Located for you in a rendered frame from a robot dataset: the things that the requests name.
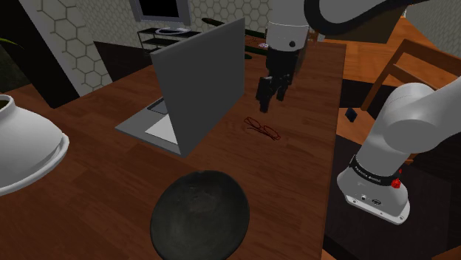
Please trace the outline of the red-framed glasses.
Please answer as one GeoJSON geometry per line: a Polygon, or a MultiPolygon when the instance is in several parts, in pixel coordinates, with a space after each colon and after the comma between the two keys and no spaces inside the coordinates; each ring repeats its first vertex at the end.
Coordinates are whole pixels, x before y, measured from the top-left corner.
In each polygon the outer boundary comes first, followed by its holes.
{"type": "Polygon", "coordinates": [[[272,140],[280,140],[281,139],[281,136],[279,135],[279,133],[272,129],[271,127],[269,126],[266,126],[266,125],[262,125],[258,120],[252,118],[252,117],[246,117],[244,119],[244,122],[246,124],[248,124],[248,128],[249,129],[252,129],[252,130],[255,130],[261,134],[264,134],[268,137],[270,137],[272,140]]]}

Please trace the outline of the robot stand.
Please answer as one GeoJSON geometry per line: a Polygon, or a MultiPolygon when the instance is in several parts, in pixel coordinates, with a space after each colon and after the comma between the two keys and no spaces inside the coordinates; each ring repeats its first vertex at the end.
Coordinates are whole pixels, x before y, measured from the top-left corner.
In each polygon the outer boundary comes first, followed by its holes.
{"type": "Polygon", "coordinates": [[[324,249],[337,260],[431,260],[461,244],[461,227],[450,208],[461,190],[452,182],[403,166],[403,184],[411,210],[401,225],[393,225],[346,202],[337,183],[359,144],[335,138],[332,181],[325,224],[324,249]]]}

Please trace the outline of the monitor on black stand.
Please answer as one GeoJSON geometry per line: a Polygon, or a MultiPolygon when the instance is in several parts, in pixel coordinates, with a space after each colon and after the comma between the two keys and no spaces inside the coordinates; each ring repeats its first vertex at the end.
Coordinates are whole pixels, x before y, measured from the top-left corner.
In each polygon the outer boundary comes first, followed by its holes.
{"type": "Polygon", "coordinates": [[[166,24],[163,28],[152,27],[137,32],[145,55],[178,42],[178,40],[158,38],[158,35],[190,38],[199,34],[185,28],[191,26],[189,0],[129,0],[129,3],[135,21],[156,21],[166,24]]]}

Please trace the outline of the wooden chair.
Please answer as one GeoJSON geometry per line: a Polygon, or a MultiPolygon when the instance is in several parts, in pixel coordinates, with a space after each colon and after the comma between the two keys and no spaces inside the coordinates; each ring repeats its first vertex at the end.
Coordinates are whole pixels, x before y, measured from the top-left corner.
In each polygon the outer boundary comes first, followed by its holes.
{"type": "Polygon", "coordinates": [[[461,58],[404,39],[373,82],[343,80],[336,134],[363,144],[390,91],[411,82],[438,90],[460,76],[461,58]],[[354,123],[345,116],[348,108],[358,113],[354,123]]]}

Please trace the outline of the brown wooden table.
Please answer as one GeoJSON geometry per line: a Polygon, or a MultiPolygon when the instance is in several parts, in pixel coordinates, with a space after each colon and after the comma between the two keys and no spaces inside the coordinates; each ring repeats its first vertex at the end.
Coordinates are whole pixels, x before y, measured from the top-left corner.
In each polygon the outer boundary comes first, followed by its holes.
{"type": "Polygon", "coordinates": [[[0,260],[160,260],[149,222],[177,178],[231,175],[250,205],[245,239],[230,260],[320,260],[346,47],[310,45],[282,102],[255,100],[265,60],[245,63],[245,94],[185,158],[116,127],[160,96],[152,66],[51,109],[32,86],[11,92],[69,136],[63,161],[34,184],[0,197],[0,260]],[[280,140],[249,129],[246,117],[280,140]]]}

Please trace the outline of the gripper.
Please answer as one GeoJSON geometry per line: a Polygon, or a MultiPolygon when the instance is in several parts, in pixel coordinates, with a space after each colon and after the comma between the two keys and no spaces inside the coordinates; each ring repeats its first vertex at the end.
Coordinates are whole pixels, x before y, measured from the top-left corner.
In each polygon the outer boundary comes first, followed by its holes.
{"type": "Polygon", "coordinates": [[[256,99],[259,101],[261,112],[266,113],[268,111],[270,99],[276,92],[271,76],[276,77],[276,86],[278,87],[276,99],[284,100],[288,86],[293,81],[299,52],[300,50],[286,52],[268,47],[266,68],[269,77],[260,77],[256,91],[256,99]]]}

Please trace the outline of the black round bowl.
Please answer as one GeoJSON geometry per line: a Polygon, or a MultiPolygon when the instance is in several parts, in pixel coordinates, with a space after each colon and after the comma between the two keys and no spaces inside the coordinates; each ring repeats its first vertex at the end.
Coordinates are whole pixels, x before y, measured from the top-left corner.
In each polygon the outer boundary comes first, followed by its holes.
{"type": "Polygon", "coordinates": [[[162,260],[226,260],[247,233],[245,192],[221,171],[186,174],[162,193],[150,221],[151,243],[162,260]]]}

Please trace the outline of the grey open laptop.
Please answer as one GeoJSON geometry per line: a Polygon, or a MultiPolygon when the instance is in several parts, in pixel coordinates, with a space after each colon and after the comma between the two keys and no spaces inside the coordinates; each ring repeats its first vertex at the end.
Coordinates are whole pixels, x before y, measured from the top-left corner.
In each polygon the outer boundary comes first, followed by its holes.
{"type": "Polygon", "coordinates": [[[187,157],[245,92],[245,20],[151,54],[161,98],[117,130],[187,157]]]}

